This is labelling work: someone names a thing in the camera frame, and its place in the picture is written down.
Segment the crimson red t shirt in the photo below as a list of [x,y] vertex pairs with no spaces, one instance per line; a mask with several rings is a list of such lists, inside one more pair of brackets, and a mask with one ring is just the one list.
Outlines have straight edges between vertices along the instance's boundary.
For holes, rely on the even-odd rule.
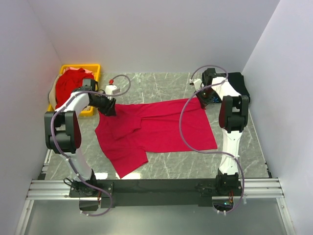
[[197,98],[149,104],[116,104],[116,116],[99,115],[95,133],[118,176],[123,178],[148,162],[147,153],[217,149]]

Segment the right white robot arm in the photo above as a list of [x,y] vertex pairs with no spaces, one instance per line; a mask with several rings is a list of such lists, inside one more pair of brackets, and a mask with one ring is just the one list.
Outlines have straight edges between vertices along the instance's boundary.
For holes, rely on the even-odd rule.
[[221,103],[219,126],[223,132],[222,159],[216,176],[215,191],[218,195],[241,193],[239,182],[239,145],[244,128],[248,123],[250,94],[240,72],[217,73],[214,68],[206,69],[194,87],[204,109],[209,103]]

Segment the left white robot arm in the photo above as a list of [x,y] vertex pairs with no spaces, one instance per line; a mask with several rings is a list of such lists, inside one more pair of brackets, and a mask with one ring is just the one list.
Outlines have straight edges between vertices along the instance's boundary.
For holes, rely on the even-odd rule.
[[84,79],[83,85],[75,88],[61,107],[46,112],[44,116],[46,145],[66,161],[73,174],[71,189],[83,197],[111,196],[109,191],[98,184],[81,150],[78,116],[82,110],[91,106],[107,116],[116,114],[115,96],[120,89],[111,81],[103,92],[99,92],[96,90],[97,84],[93,79]]

